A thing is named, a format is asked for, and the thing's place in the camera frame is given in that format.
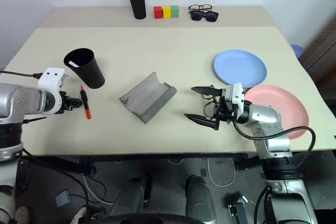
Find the red block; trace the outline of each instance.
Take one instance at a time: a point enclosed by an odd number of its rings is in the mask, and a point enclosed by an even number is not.
[[[161,6],[154,6],[154,18],[162,18],[162,7]]]

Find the eyeglasses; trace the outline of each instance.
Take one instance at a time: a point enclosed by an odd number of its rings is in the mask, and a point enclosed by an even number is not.
[[[203,17],[209,22],[215,22],[218,13],[212,11],[211,5],[191,5],[189,6],[189,13],[192,20],[199,21]]]
[[[206,117],[208,118],[213,118],[214,117],[214,112],[215,112],[215,107],[217,106],[218,102],[215,96],[213,95],[202,95],[202,97],[206,100],[212,100],[208,102],[207,104],[204,105],[203,108],[203,113]]]

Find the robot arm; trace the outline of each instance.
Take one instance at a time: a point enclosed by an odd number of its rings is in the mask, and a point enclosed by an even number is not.
[[[190,120],[218,130],[220,121],[237,123],[251,129],[253,137],[264,137],[282,132],[281,116],[271,106],[254,105],[244,100],[240,83],[224,89],[194,87],[192,90],[203,95],[219,96],[211,119],[204,116],[185,114]],[[311,201],[301,175],[292,159],[287,135],[263,140],[254,140],[266,177],[265,198],[266,222],[317,224]]]
[[[28,114],[64,113],[82,105],[80,99],[59,91],[64,69],[48,68],[38,81],[38,88],[0,83],[0,223],[9,223],[15,213],[15,180],[18,158],[22,155],[22,124]]]

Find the cable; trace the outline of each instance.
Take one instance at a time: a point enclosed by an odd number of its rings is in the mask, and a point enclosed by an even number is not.
[[[3,209],[3,208],[1,208],[0,207],[0,211],[2,211],[2,212],[4,212],[5,214],[7,214],[8,215],[8,218],[9,218],[9,220],[11,220],[12,218],[10,217],[10,214],[5,210],[5,209]]]
[[[36,79],[40,79],[43,74],[43,73],[26,74],[26,73],[17,73],[17,72],[5,71],[5,70],[0,70],[0,73],[14,74],[16,76],[24,76],[24,77],[34,77]]]
[[[267,191],[267,188],[265,187],[265,188],[261,191],[261,193],[260,193],[260,195],[259,195],[259,197],[258,197],[258,200],[257,200],[257,202],[256,202],[256,207],[255,207],[255,209],[254,209],[254,214],[253,214],[253,223],[254,223],[254,224],[258,224],[258,223],[257,223],[257,220],[258,220],[258,209],[259,209],[259,205],[260,205],[261,199],[263,198],[263,196],[264,196],[264,194],[266,193],[266,191]]]
[[[179,165],[180,163],[183,162],[183,159],[181,159],[181,161],[179,161],[179,162],[177,162],[177,163],[171,162],[169,159],[167,159],[167,161],[168,161],[169,163],[171,163],[172,165]]]
[[[233,160],[232,158],[230,158],[231,162],[232,162],[232,165],[233,165],[233,178],[231,180],[230,183],[226,184],[226,185],[218,185],[214,182],[214,180],[212,179],[212,176],[211,176],[211,173],[210,173],[210,166],[209,166],[209,158],[206,159],[207,161],[207,166],[208,166],[208,173],[209,173],[209,178],[211,180],[211,182],[215,185],[215,186],[218,186],[218,187],[226,187],[226,186],[230,186],[232,185],[232,183],[235,181],[235,178],[236,178],[236,168],[235,168],[235,163],[233,163]]]
[[[90,179],[90,180],[93,180],[93,181],[95,181],[95,182],[97,182],[97,183],[99,183],[100,185],[103,186],[103,188],[104,188],[104,195],[103,195],[103,197],[101,197],[101,199],[105,199],[105,196],[106,196],[106,186],[104,185],[104,183],[101,182],[101,181],[99,181],[99,180],[96,180],[96,179],[94,179],[94,178],[91,178],[91,177],[89,177],[89,179]]]
[[[32,74],[25,74],[25,73],[10,72],[10,71],[5,71],[5,70],[0,70],[0,73],[14,74],[14,75],[16,75],[16,76],[33,77],[33,75],[32,75]]]
[[[42,120],[42,119],[45,119],[45,118],[47,118],[47,117],[46,117],[46,116],[43,116],[42,118],[24,119],[22,123],[23,123],[23,124],[27,124],[27,123],[35,122],[35,121]]]
[[[236,131],[242,135],[243,137],[247,138],[247,139],[250,139],[250,140],[256,140],[256,141],[261,141],[261,140],[267,140],[267,139],[271,139],[271,138],[275,138],[275,137],[279,137],[279,136],[282,136],[282,135],[285,135],[287,133],[290,133],[292,131],[297,131],[297,130],[307,130],[311,133],[311,143],[307,149],[307,151],[305,152],[305,154],[303,155],[303,157],[301,158],[301,160],[296,164],[296,166],[300,166],[303,161],[306,160],[306,158],[312,153],[312,150],[314,148],[314,145],[315,145],[315,142],[316,142],[316,134],[315,134],[315,131],[310,128],[310,127],[307,127],[307,126],[298,126],[298,127],[293,127],[293,128],[290,128],[288,130],[285,130],[285,131],[281,131],[279,133],[276,133],[276,134],[273,134],[273,135],[270,135],[270,136],[261,136],[261,137],[254,137],[254,136],[249,136],[249,135],[246,135],[244,132],[242,132],[238,125],[237,125],[237,122],[236,121],[232,121],[233,123],[233,126],[235,127]]]
[[[84,182],[85,182],[85,185],[86,185],[87,190],[92,194],[92,196],[94,196],[94,198],[96,198],[97,201],[102,202],[102,203],[104,203],[104,204],[106,204],[106,205],[114,205],[113,202],[107,202],[107,201],[104,201],[104,200],[98,198],[98,197],[92,192],[93,190],[91,191],[90,187],[88,186],[88,182],[87,182],[85,176],[83,176],[83,179],[84,179]]]
[[[56,168],[56,167],[53,167],[53,166],[49,165],[48,163],[43,162],[43,161],[40,160],[38,157],[33,156],[30,152],[28,152],[28,151],[27,151],[26,149],[24,149],[24,148],[23,148],[23,152],[24,152],[25,154],[27,154],[27,156],[30,157],[30,158],[31,158],[32,160],[34,160],[35,162],[37,162],[37,163],[39,163],[39,164],[42,164],[43,166],[46,166],[46,167],[48,167],[48,168],[50,168],[50,169],[52,169],[52,170],[55,170],[55,171],[57,171],[57,172],[59,172],[59,173],[62,173],[63,175],[65,175],[65,176],[71,178],[73,181],[77,182],[77,183],[81,186],[81,188],[83,189],[84,194],[85,194],[85,206],[86,206],[85,223],[88,223],[89,220],[90,220],[89,196],[88,196],[88,192],[86,191],[85,186],[83,185],[83,183],[82,183],[80,180],[78,180],[77,178],[73,177],[72,175],[70,175],[70,174],[68,174],[68,173],[66,173],[66,172],[63,172],[62,170],[60,170],[60,169],[58,169],[58,168]]]
[[[69,194],[69,196],[76,196],[76,197],[85,199],[85,197],[83,197],[83,196],[81,196],[81,195],[78,195],[78,194]],[[93,204],[100,203],[99,201],[92,201],[92,200],[89,200],[89,202],[90,202],[90,203],[93,203]]]

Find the pink plate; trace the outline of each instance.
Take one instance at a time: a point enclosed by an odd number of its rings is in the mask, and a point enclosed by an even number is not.
[[[256,105],[271,105],[281,115],[281,126],[284,130],[297,126],[308,126],[309,118],[303,104],[292,93],[285,89],[261,85],[247,91],[245,99]],[[290,139],[302,136],[305,130],[288,134]]]

